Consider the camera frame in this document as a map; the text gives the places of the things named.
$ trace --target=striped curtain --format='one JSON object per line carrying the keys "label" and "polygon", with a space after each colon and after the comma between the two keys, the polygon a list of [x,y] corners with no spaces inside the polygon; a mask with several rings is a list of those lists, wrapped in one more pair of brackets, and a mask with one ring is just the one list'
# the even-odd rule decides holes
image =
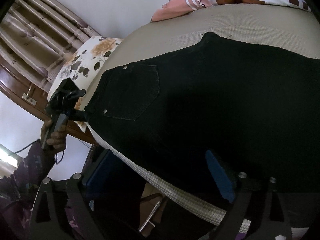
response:
{"label": "striped curtain", "polygon": [[100,36],[56,0],[16,0],[0,24],[0,55],[49,92],[60,69],[92,36]]}

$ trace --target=metal rivet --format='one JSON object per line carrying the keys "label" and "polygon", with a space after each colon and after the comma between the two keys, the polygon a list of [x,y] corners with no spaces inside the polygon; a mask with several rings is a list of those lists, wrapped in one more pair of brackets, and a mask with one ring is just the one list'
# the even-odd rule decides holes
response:
{"label": "metal rivet", "polygon": [[50,182],[50,178],[45,178],[42,181],[43,184],[48,184],[49,182]]}
{"label": "metal rivet", "polygon": [[241,179],[245,179],[247,177],[247,174],[245,172],[240,172],[238,175]]}
{"label": "metal rivet", "polygon": [[72,175],[73,179],[80,179],[81,178],[81,173],[77,172],[75,174]]}
{"label": "metal rivet", "polygon": [[270,178],[270,182],[271,182],[271,183],[276,183],[276,182],[277,182],[277,180],[276,180],[276,178],[271,177],[271,178]]}

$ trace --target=beige mattress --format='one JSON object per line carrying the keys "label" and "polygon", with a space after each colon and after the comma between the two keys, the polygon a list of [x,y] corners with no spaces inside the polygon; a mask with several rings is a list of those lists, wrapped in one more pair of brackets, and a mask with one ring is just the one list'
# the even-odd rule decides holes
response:
{"label": "beige mattress", "polygon": [[[194,45],[206,32],[215,32],[237,41],[276,46],[306,57],[320,58],[320,25],[309,12],[254,4],[209,7],[183,17],[149,23],[130,34],[111,54],[89,86],[81,109],[89,102],[105,70]],[[221,222],[225,215],[224,210],[170,185],[155,174],[135,165],[102,140],[90,126],[89,129],[100,145],[111,149],[170,199],[212,224],[218,225]],[[244,220],[240,231],[246,232],[249,225],[250,221]]]}

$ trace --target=black cable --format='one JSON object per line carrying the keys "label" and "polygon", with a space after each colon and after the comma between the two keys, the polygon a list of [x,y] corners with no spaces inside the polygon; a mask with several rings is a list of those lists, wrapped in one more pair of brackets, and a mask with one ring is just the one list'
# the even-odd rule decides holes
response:
{"label": "black cable", "polygon": [[89,145],[86,145],[83,141],[81,141],[80,139],[78,139],[82,144],[84,144],[85,146],[87,146],[89,149],[91,149],[91,147]]}
{"label": "black cable", "polygon": [[[17,153],[22,152],[23,150],[27,149],[29,146],[31,146],[32,144],[34,144],[36,141],[28,144],[26,147],[22,148],[21,150],[18,150],[17,152],[8,154],[8,156],[6,156],[6,157],[9,157],[9,156],[12,156],[12,155],[14,155],[14,154],[17,154]],[[63,160],[63,157],[64,157],[64,150],[63,150],[63,152],[62,152],[62,157],[61,157],[60,161],[58,161],[58,154],[55,155],[56,165],[58,165],[58,164]]]}
{"label": "black cable", "polygon": [[11,154],[8,154],[8,156],[6,156],[6,157],[9,157],[9,156],[12,156],[12,155],[15,155],[15,154],[17,154],[17,153],[22,152],[23,150],[27,149],[30,145],[34,144],[36,141],[34,141],[34,142],[32,142],[32,143],[28,144],[26,147],[24,147],[24,148],[23,148],[23,149],[21,149],[21,150],[18,150],[17,152],[13,152],[13,153],[11,153]]}
{"label": "black cable", "polygon": [[63,150],[63,152],[62,152],[62,157],[61,157],[61,159],[60,159],[60,161],[58,161],[58,154],[56,154],[56,165],[58,165],[61,161],[62,161],[62,159],[63,159],[63,157],[64,157],[64,150]]}
{"label": "black cable", "polygon": [[31,144],[34,144],[36,141],[34,141],[34,142],[30,143],[28,146],[24,147],[23,149],[21,149],[21,150],[19,150],[19,151],[15,152],[15,153],[13,153],[13,154],[17,154],[17,153],[19,153],[19,152],[22,152],[23,150],[27,149]]}

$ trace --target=fluorescent light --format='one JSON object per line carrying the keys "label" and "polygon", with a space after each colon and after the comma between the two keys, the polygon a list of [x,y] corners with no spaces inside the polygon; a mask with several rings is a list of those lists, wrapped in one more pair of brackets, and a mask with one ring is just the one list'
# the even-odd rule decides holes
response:
{"label": "fluorescent light", "polygon": [[18,168],[18,161],[13,158],[12,156],[8,156],[8,154],[0,149],[0,159],[2,159],[2,161],[6,162],[6,163],[9,163],[10,165]]}

